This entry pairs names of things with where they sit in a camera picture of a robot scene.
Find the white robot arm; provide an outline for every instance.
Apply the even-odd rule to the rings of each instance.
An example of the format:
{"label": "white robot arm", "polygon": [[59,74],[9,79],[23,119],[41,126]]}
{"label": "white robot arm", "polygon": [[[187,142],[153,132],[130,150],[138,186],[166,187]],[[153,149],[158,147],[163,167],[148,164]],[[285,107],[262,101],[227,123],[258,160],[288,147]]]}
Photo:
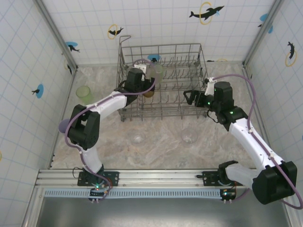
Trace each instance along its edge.
{"label": "white robot arm", "polygon": [[248,116],[241,108],[234,105],[232,87],[229,82],[217,82],[214,78],[208,78],[205,82],[207,83],[206,91],[190,90],[183,93],[187,103],[191,105],[195,102],[196,107],[215,112],[218,123],[222,124],[240,142],[256,166],[256,169],[249,169],[236,161],[220,164],[219,181],[223,185],[236,181],[247,186],[252,189],[262,204],[293,195],[294,190],[271,157],[274,157],[277,165],[286,173],[286,177],[294,186],[297,176],[295,164],[285,162],[277,155],[250,122],[250,129],[248,128]]}
{"label": "white robot arm", "polygon": [[[114,91],[108,97],[113,97],[113,95],[119,93],[120,92]],[[100,121],[101,121],[107,116],[109,116],[111,113],[113,113],[114,111],[124,108],[126,106],[127,97],[124,95],[115,96],[112,99],[110,99],[108,102],[105,102],[103,105],[97,106],[97,103],[99,103],[100,101],[91,105],[87,105],[87,107],[95,106],[95,108],[91,109],[90,111],[97,112],[100,115]],[[92,148],[88,148],[87,150],[84,150],[82,147],[80,147],[80,149],[82,151],[83,159],[87,164],[87,166],[94,173],[97,173],[103,166],[97,153],[97,146],[94,145]]]}

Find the marble floor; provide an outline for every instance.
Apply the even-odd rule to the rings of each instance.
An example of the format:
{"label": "marble floor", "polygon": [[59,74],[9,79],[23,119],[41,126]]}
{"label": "marble floor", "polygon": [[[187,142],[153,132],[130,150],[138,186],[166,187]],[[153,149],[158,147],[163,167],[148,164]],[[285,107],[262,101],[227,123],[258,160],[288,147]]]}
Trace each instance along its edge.
{"label": "marble floor", "polygon": [[[210,77],[224,74],[242,74],[242,65],[210,63],[207,65]],[[228,78],[233,88],[235,105],[248,113],[251,100],[244,80]],[[81,103],[76,97],[78,87],[87,85],[91,88],[95,101],[108,96],[116,88],[116,67],[100,66],[79,68],[76,74],[64,118],[70,118],[74,106]],[[258,130],[256,117],[252,123]],[[192,128],[198,133],[193,144],[181,139],[181,131]],[[139,131],[146,137],[143,144],[133,145],[130,135]],[[120,121],[118,112],[101,122],[100,136],[97,143],[99,157],[105,168],[120,169],[171,169],[171,168],[216,168],[220,163],[237,160],[246,167],[254,164],[242,145],[220,124],[210,118],[196,116],[133,119]],[[65,144],[60,135],[55,148],[52,168],[82,167],[79,153]]]}

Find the green glass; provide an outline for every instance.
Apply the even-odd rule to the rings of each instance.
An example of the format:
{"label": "green glass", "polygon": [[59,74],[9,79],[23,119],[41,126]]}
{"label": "green glass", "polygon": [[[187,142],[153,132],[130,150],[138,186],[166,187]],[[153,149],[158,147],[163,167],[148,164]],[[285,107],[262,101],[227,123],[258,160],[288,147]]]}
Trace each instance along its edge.
{"label": "green glass", "polygon": [[88,86],[81,86],[76,91],[76,96],[85,104],[92,104],[93,96]]}

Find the black motor joint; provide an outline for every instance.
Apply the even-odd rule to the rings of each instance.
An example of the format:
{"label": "black motor joint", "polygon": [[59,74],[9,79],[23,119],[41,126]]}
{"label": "black motor joint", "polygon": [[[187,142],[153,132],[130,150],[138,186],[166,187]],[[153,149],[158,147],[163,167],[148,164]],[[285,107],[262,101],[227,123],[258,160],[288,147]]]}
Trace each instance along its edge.
{"label": "black motor joint", "polygon": [[[131,68],[127,74],[127,79],[120,83],[115,91],[121,93],[138,93],[149,89],[155,81],[155,78],[146,79],[145,73],[138,68]],[[132,103],[138,96],[127,96],[126,105]]]}

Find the dish rack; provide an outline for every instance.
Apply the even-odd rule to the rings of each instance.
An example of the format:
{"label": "dish rack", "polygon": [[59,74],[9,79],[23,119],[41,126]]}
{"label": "dish rack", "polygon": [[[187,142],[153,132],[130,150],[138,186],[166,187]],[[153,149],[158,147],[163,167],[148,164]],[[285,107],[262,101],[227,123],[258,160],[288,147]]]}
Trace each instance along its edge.
{"label": "dish rack", "polygon": [[[131,38],[123,35],[119,39],[117,86],[127,78],[127,73],[135,60],[147,59],[149,55],[160,56],[156,64],[164,68],[163,80],[156,84],[151,98],[138,96],[130,105],[119,110],[121,121],[148,117],[168,117],[195,115],[206,116],[206,109],[188,105],[183,92],[187,90],[205,90],[203,84],[208,77],[201,44],[163,44],[122,46]],[[148,77],[152,67],[147,65]]]}

